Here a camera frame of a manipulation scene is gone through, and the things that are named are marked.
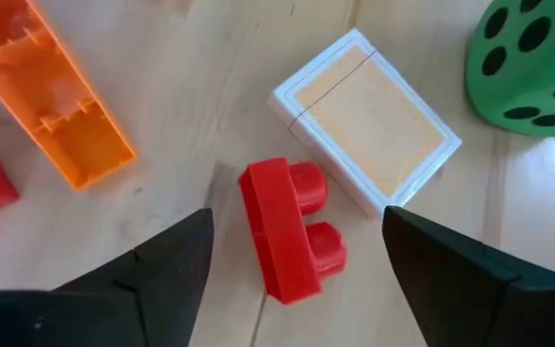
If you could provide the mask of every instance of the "wooden table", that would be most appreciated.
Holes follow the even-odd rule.
[[[209,205],[215,252],[192,346],[425,345],[380,222],[333,181],[315,219],[342,231],[346,272],[293,307],[267,298],[236,184],[250,162],[310,159],[266,100],[355,25],[463,138],[407,208],[555,270],[555,139],[495,129],[463,96],[489,0],[40,2],[139,159],[74,193],[0,105],[0,159],[22,195],[0,212],[0,288],[54,288]]]

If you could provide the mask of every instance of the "orange lego piece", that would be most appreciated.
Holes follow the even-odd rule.
[[[75,189],[136,156],[29,0],[0,0],[0,100]]]

